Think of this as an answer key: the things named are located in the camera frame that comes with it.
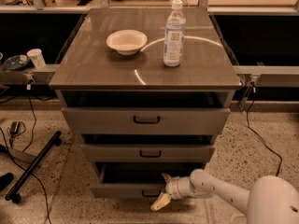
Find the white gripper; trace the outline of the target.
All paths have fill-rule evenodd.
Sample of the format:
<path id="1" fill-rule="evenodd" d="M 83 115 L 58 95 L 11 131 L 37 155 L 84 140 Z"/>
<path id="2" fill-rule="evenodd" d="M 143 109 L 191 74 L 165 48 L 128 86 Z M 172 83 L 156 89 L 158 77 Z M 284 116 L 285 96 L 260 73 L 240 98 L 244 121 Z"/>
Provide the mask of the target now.
<path id="1" fill-rule="evenodd" d="M 161 192 L 158 199 L 151 205 L 152 211 L 159 211 L 170 204 L 172 200 L 183 198 L 205 199 L 213 196 L 213 193 L 205 185 L 205 182 L 194 176 L 175 176 L 162 173 L 166 182 L 165 191 Z"/>

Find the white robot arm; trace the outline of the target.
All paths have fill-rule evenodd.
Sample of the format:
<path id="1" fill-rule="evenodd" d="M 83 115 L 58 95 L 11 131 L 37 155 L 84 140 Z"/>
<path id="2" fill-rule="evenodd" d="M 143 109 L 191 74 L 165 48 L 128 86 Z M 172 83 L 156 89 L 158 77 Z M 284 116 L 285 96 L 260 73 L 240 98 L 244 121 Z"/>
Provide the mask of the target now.
<path id="1" fill-rule="evenodd" d="M 224 182 L 206 170 L 195 169 L 189 176 L 171 177 L 150 209 L 158 211 L 172 200 L 219 196 L 246 216 L 247 224 L 299 224 L 299 193 L 286 180 L 272 175 L 259 178 L 249 190 Z"/>

